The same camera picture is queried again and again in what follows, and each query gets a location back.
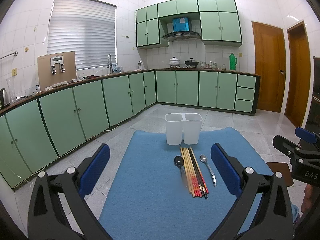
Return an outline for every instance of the brown countertop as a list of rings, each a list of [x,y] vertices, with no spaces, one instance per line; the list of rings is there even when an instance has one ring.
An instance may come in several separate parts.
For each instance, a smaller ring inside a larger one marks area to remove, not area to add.
[[[134,70],[134,71],[127,71],[127,72],[121,72],[121,73],[114,73],[114,74],[109,74],[109,75],[104,75],[104,76],[99,76],[99,77],[95,77],[95,78],[90,78],[87,80],[83,80],[83,81],[79,81],[79,82],[74,82],[74,83],[69,83],[60,87],[56,87],[53,89],[50,89],[48,91],[41,91],[39,93],[36,93],[33,96],[21,99],[13,104],[11,104],[10,106],[8,106],[7,108],[3,109],[0,111],[0,116],[6,114],[7,112],[22,106],[30,101],[33,101],[37,98],[41,98],[43,96],[52,94],[54,92],[63,90],[63,89],[67,89],[70,87],[75,87],[78,85],[82,85],[82,84],[86,84],[89,82],[93,82],[93,81],[97,81],[97,80],[103,80],[103,79],[107,79],[107,78],[112,78],[112,77],[118,77],[118,76],[125,76],[128,74],[136,74],[136,73],[143,73],[143,72],[150,72],[150,71],[209,71],[209,72],[226,72],[226,73],[236,73],[236,74],[244,74],[244,75],[248,75],[248,76],[259,76],[256,74],[251,74],[251,73],[245,73],[245,72],[238,72],[238,71],[225,71],[225,70],[214,70],[214,69],[199,69],[199,68],[163,68],[163,69],[145,69],[145,70]]]

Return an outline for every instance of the window blind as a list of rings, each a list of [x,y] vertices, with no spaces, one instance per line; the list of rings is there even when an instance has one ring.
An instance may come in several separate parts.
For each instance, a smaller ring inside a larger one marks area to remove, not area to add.
[[[116,7],[93,0],[54,0],[48,53],[75,51],[76,69],[116,64]]]

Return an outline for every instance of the table covered with blue cloth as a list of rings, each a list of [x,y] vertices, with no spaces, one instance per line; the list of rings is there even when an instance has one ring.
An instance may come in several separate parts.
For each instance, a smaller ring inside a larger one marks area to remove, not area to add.
[[[136,131],[124,154],[108,193],[99,222],[114,240],[142,239],[207,239],[236,200],[224,184],[211,159],[211,147],[219,143],[228,155],[236,157],[242,166],[257,173],[272,175],[272,171],[247,140],[231,127],[200,133],[192,149],[207,184],[208,199],[192,198],[181,180],[173,159],[181,155],[180,146],[166,143],[166,134]],[[208,157],[216,180],[199,157]],[[239,233],[246,231],[255,215],[261,194]],[[294,218],[297,210],[292,208]]]

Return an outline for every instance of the silver bolt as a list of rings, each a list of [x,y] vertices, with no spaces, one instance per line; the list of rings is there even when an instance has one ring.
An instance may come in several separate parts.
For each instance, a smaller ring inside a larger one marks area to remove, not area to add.
[[[248,174],[252,174],[254,172],[254,170],[251,167],[246,167],[245,168],[245,172],[248,173]]]
[[[68,169],[67,169],[67,173],[69,173],[69,174],[72,174],[72,173],[74,173],[76,171],[76,168],[75,167],[69,167]]]
[[[280,179],[280,178],[282,178],[282,173],[279,172],[279,171],[277,171],[277,172],[276,172],[276,176]]]
[[[38,174],[39,178],[43,178],[44,176],[45,176],[45,172],[44,171],[39,172],[39,174]]]

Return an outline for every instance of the spoon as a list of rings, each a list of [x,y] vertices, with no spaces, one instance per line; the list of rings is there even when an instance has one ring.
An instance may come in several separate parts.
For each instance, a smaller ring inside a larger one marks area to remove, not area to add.
[[[216,186],[217,186],[216,177],[215,177],[213,171],[211,170],[209,164],[207,163],[207,162],[208,162],[207,156],[201,154],[201,155],[200,155],[200,160],[201,160],[201,162],[205,163],[205,165],[207,165],[207,167],[208,167],[208,169],[209,169],[209,171],[210,171],[210,173],[211,173],[213,185],[216,187]]]
[[[176,165],[179,169],[180,169],[180,173],[181,173],[181,178],[182,178],[182,181],[184,182],[185,186],[187,187],[188,184],[186,184],[186,175],[182,169],[182,166],[184,165],[184,161],[183,161],[183,158],[181,156],[175,156],[174,158],[174,165]]]

